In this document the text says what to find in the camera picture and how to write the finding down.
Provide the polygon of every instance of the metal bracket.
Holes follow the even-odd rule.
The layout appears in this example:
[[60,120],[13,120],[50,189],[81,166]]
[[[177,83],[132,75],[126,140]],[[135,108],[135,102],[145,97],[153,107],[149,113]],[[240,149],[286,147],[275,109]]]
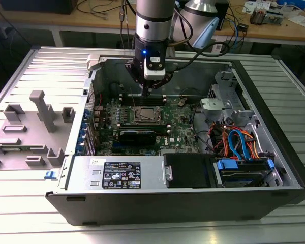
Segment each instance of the metal bracket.
[[100,63],[102,61],[100,58],[101,56],[99,54],[89,55],[86,61],[87,69],[91,71],[100,67]]
[[170,166],[170,165],[165,166],[165,178],[167,181],[173,180],[172,166]]

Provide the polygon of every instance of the power connector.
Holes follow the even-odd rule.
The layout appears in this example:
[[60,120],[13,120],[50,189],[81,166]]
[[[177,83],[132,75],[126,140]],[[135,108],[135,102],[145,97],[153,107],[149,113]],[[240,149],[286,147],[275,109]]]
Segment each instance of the power connector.
[[247,32],[249,26],[247,24],[238,24],[237,30],[242,32]]

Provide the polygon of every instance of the white sticker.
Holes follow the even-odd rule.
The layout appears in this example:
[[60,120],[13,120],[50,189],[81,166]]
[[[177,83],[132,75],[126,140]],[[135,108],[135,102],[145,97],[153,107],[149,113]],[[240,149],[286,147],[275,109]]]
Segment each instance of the white sticker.
[[106,159],[91,159],[90,165],[100,165],[104,164],[106,162]]
[[160,57],[150,57],[150,61],[153,63],[159,63],[161,61]]

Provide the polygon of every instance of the computer tower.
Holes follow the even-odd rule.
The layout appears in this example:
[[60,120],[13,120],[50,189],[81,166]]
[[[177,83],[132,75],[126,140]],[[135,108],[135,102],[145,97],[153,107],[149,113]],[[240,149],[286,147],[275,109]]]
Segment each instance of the computer tower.
[[0,0],[7,11],[45,12],[55,14],[71,14],[78,0]]

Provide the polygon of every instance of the desk clutter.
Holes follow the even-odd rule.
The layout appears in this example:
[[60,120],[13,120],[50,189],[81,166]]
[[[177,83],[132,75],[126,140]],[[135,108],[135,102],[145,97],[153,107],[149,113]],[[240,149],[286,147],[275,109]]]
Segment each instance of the desk clutter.
[[305,0],[247,1],[242,13],[251,14],[250,23],[255,25],[281,25],[284,18],[305,27]]

